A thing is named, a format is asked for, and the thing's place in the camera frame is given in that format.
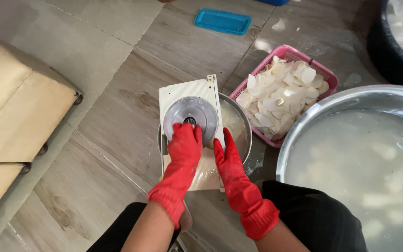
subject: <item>red rubber glove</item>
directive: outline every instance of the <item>red rubber glove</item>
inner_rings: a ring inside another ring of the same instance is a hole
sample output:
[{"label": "red rubber glove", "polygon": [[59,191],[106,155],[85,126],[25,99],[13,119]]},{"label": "red rubber glove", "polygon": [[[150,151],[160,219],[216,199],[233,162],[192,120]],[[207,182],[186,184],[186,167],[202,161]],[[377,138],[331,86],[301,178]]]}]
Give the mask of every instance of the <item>red rubber glove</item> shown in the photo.
[{"label": "red rubber glove", "polygon": [[198,162],[202,157],[202,129],[190,123],[173,125],[172,141],[167,145],[171,163],[167,166],[163,180],[149,192],[147,199],[159,203],[167,212],[175,229],[184,211],[184,195],[191,186]]},{"label": "red rubber glove", "polygon": [[225,153],[220,141],[214,139],[214,155],[228,203],[234,211],[242,214],[240,222],[247,236],[257,241],[277,224],[279,210],[270,200],[262,198],[259,188],[245,175],[239,152],[227,128],[223,128],[223,134]]}]

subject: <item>black pants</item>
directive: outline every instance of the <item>black pants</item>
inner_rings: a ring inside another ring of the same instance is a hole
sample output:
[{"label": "black pants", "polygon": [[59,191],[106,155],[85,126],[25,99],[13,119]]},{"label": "black pants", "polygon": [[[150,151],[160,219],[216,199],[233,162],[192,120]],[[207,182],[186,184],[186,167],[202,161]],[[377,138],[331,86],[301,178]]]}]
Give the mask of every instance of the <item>black pants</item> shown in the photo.
[{"label": "black pants", "polygon": [[[263,197],[281,211],[279,218],[311,252],[366,252],[360,221],[326,193],[277,181],[263,183]],[[146,203],[126,207],[87,252],[119,252]],[[180,231],[175,231],[169,247]]]}]

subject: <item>pink plastic basket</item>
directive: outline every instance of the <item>pink plastic basket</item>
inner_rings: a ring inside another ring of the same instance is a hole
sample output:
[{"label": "pink plastic basket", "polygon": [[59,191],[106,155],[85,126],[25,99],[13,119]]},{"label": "pink plastic basket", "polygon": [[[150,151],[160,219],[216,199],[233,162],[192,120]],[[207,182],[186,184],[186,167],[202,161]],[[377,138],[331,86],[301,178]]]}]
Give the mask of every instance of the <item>pink plastic basket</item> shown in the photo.
[{"label": "pink plastic basket", "polygon": [[[304,53],[296,50],[295,48],[289,45],[282,45],[275,48],[266,58],[263,60],[256,69],[251,72],[251,75],[255,76],[260,71],[262,71],[266,65],[271,63],[273,56],[278,56],[280,59],[285,59],[287,62],[294,61],[294,60],[304,60],[310,64],[310,66],[316,70],[316,73],[322,75],[324,80],[329,84],[329,90],[326,93],[322,94],[318,97],[318,100],[324,99],[329,95],[335,94],[337,91],[337,86],[339,85],[338,78],[334,75],[332,71],[321,65],[320,63],[312,60],[309,56],[305,55]],[[236,100],[237,97],[247,88],[247,81],[248,77],[243,80],[243,82],[232,92],[230,97],[233,100]],[[259,130],[257,130],[253,125],[251,125],[251,129],[253,130],[256,135],[262,138],[267,144],[273,146],[275,148],[281,148],[283,145],[284,139],[276,140],[272,142],[270,139],[266,138],[264,134],[262,134]]]}]

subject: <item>slicer blade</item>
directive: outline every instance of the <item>slicer blade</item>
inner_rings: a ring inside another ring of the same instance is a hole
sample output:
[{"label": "slicer blade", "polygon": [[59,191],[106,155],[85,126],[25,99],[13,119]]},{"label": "slicer blade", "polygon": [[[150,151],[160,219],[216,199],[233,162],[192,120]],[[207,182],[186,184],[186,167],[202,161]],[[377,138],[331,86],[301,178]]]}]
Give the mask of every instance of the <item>slicer blade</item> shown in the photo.
[{"label": "slicer blade", "polygon": [[175,123],[192,123],[200,125],[203,135],[203,146],[212,140],[217,131],[218,117],[212,105],[199,97],[187,96],[174,102],[167,110],[163,129],[169,141],[172,140]]}]

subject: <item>vegetable slicer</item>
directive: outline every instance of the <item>vegetable slicer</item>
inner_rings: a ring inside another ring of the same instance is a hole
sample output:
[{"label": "vegetable slicer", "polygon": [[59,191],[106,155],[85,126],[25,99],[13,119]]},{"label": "vegetable slicer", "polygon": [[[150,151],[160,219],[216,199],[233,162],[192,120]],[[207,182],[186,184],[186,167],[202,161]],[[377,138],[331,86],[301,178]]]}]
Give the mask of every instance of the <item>vegetable slicer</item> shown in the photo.
[{"label": "vegetable slicer", "polygon": [[217,78],[215,74],[186,83],[179,83],[159,89],[161,120],[161,164],[164,171],[171,158],[167,143],[172,140],[174,123],[199,124],[203,138],[203,152],[189,191],[220,189],[224,191],[214,151],[207,148],[217,138],[225,148],[220,114]]}]

